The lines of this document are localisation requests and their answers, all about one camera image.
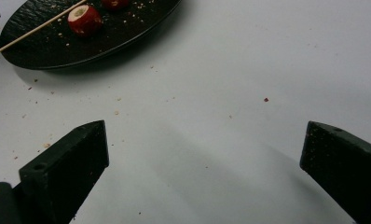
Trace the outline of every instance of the white table surface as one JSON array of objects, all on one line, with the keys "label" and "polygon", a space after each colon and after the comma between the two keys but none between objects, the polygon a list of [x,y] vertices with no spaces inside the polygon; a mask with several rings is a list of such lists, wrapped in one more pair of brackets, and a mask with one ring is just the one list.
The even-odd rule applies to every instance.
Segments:
[{"label": "white table surface", "polygon": [[72,223],[351,224],[298,164],[310,120],[371,143],[371,0],[183,0],[97,63],[0,55],[0,181],[99,119],[110,166]]}]

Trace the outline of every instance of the black plate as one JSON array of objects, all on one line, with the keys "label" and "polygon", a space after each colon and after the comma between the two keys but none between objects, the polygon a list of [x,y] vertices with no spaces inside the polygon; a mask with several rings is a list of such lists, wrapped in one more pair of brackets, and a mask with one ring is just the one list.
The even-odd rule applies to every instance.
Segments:
[{"label": "black plate", "polygon": [[[70,30],[67,15],[2,52],[18,67],[34,70],[64,68],[116,52],[147,34],[178,6],[181,0],[131,0],[117,12],[89,0],[103,17],[103,28],[80,38]],[[8,20],[0,35],[0,48],[76,4],[74,0],[29,0]]]}]

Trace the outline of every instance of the wooden skewer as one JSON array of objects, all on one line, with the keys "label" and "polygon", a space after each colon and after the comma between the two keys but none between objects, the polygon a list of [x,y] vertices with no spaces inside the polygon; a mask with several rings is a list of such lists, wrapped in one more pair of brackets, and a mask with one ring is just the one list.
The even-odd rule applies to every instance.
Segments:
[{"label": "wooden skewer", "polygon": [[0,48],[0,52],[2,52],[3,50],[5,49],[8,49],[9,47],[11,47],[12,45],[14,45],[15,43],[19,42],[20,40],[22,40],[23,38],[27,37],[28,35],[31,35],[33,34],[34,32],[40,30],[41,28],[45,27],[46,25],[52,23],[53,21],[57,20],[59,17],[63,16],[64,14],[70,12],[71,10],[75,9],[76,7],[80,6],[81,4],[85,3],[87,0],[81,0],[80,2],[78,2],[77,4],[73,5],[72,7],[69,7],[68,9],[66,9],[64,12],[62,12],[61,14],[57,15],[56,17],[52,18],[51,20],[49,21],[46,21],[44,22],[43,24],[37,26],[36,28],[34,28],[33,30],[31,30],[30,32],[26,33],[25,35],[22,35],[20,37],[18,37],[17,39],[13,40],[12,42],[8,43],[7,45],[5,45],[4,47]]}]

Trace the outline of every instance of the skewer stick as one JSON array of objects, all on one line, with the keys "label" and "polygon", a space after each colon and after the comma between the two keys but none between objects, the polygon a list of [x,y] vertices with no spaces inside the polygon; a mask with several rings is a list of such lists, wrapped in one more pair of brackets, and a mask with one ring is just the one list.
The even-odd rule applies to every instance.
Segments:
[{"label": "skewer stick", "polygon": [[16,44],[17,42],[21,41],[23,38],[27,37],[28,35],[31,35],[33,34],[34,32],[40,30],[41,28],[45,27],[46,25],[52,23],[53,21],[57,20],[59,17],[63,16],[64,14],[70,12],[71,10],[75,9],[76,7],[80,6],[81,4],[85,3],[87,0],[81,0],[80,2],[78,2],[77,4],[73,5],[72,7],[69,7],[68,9],[66,9],[64,12],[60,13],[59,15],[57,15],[56,17],[52,18],[51,20],[49,21],[46,21],[44,22],[43,24],[37,26],[36,28],[34,28],[33,30],[31,30],[30,32],[26,33],[25,35],[22,35],[20,37],[18,37],[17,39],[13,40],[12,42],[8,43],[7,45],[5,45],[4,47],[0,48],[0,52],[2,52],[3,50],[11,47],[12,45]]}]

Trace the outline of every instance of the dark green plate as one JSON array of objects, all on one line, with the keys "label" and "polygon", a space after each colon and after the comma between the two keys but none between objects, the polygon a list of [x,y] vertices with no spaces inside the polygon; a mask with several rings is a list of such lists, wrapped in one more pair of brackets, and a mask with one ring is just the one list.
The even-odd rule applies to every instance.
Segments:
[{"label": "dark green plate", "polygon": [[[103,17],[103,28],[89,38],[70,30],[67,15],[2,52],[10,63],[27,69],[49,70],[89,63],[114,53],[157,27],[181,0],[131,0],[117,12],[100,0],[89,0]],[[8,20],[0,48],[76,4],[74,0],[29,0]]]}]

